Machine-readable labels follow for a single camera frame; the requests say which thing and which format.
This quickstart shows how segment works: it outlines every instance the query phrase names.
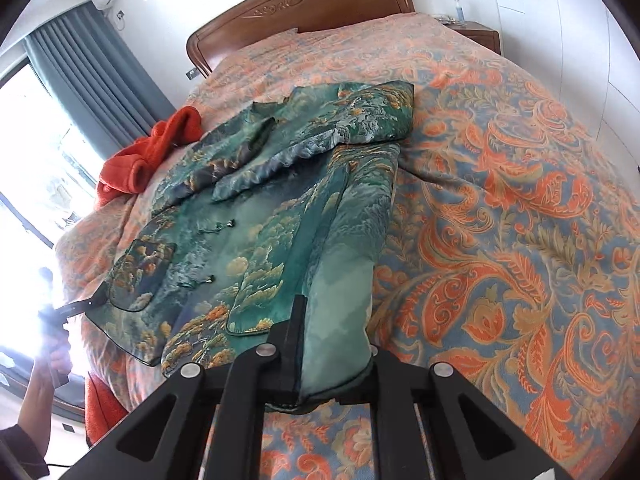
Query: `person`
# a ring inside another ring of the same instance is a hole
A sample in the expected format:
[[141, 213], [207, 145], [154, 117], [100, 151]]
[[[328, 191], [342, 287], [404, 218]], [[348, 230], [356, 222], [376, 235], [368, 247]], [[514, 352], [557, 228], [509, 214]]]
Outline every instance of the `person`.
[[44, 336], [44, 347], [34, 360], [18, 423], [0, 430], [0, 479], [36, 479], [49, 474], [44, 456], [49, 448], [54, 396], [50, 369], [65, 375], [71, 372], [69, 349], [68, 331]]

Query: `comforter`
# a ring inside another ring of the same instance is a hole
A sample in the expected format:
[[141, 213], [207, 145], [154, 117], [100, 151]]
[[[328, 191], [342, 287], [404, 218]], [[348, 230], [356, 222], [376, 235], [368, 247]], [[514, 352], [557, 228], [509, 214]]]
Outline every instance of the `comforter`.
[[[206, 129], [295, 86], [404, 80], [391, 221], [370, 339], [452, 363], [575, 478], [597, 479], [638, 421], [640, 208], [585, 128], [524, 70], [425, 15], [288, 31], [227, 57], [190, 96]], [[58, 243], [68, 301], [87, 297], [150, 217], [150, 187]], [[79, 321], [95, 372], [127, 409], [162, 381]], [[271, 413], [265, 478], [372, 477], [366, 406]]]

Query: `wall outlet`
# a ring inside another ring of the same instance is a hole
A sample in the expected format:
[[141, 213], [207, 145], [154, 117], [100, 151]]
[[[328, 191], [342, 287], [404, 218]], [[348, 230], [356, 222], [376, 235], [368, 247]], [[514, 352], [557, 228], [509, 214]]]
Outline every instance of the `wall outlet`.
[[200, 74], [200, 70], [198, 70], [196, 67], [193, 67], [191, 70], [189, 70], [187, 72], [187, 79], [189, 81], [192, 81], [193, 79], [195, 79], [198, 75]]

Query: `orange-red fabric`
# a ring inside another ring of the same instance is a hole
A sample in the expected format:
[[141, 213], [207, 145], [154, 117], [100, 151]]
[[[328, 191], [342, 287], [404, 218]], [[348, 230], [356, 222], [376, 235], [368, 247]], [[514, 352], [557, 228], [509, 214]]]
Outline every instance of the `orange-red fabric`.
[[149, 137], [140, 137], [104, 163], [97, 186], [96, 208], [122, 194], [139, 194], [174, 147], [197, 142], [202, 136], [200, 113], [193, 106], [180, 108], [159, 121]]
[[84, 389], [84, 428], [91, 445], [98, 442], [127, 415], [110, 388], [88, 373]]

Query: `jacket pocket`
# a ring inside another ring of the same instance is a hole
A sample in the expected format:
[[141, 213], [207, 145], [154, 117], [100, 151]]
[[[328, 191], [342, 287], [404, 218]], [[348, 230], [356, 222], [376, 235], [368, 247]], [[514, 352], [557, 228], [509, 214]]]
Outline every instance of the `jacket pocket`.
[[127, 312], [144, 310], [162, 284], [175, 248], [150, 237], [133, 240], [107, 276], [109, 302]]

